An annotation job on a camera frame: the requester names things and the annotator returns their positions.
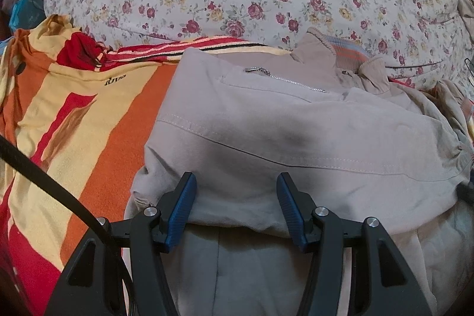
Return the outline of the beige zip jacket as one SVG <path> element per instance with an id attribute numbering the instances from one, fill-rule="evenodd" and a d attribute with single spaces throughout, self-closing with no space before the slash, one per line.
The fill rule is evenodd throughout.
<path id="1" fill-rule="evenodd" d="M 473 216 L 455 198 L 473 165 L 464 100 L 446 79 L 392 83 L 380 58 L 342 66 L 316 30 L 285 55 L 189 48 L 125 214 L 193 172 L 190 222 L 164 260 L 179 314 L 294 315 L 310 258 L 277 200 L 285 171 L 336 215 L 377 217 L 442 315 L 473 275 Z"/>

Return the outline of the orange red patterned blanket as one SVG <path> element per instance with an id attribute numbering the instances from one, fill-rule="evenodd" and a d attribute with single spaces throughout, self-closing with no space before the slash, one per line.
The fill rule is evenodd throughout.
<path id="1" fill-rule="evenodd" d="M 124 217 L 144 146 L 183 51 L 276 53 L 230 36 L 107 48 L 63 16 L 1 50 L 1 134 L 92 213 Z M 1 283 L 42 315 L 85 233 L 68 209 L 1 166 Z"/>

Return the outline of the blue plastic bag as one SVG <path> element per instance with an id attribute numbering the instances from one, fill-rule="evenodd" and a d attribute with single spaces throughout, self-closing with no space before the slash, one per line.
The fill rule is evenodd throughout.
<path id="1" fill-rule="evenodd" d="M 35 28 L 45 19 L 43 0 L 11 0 L 9 27 L 12 33 L 18 29 Z"/>

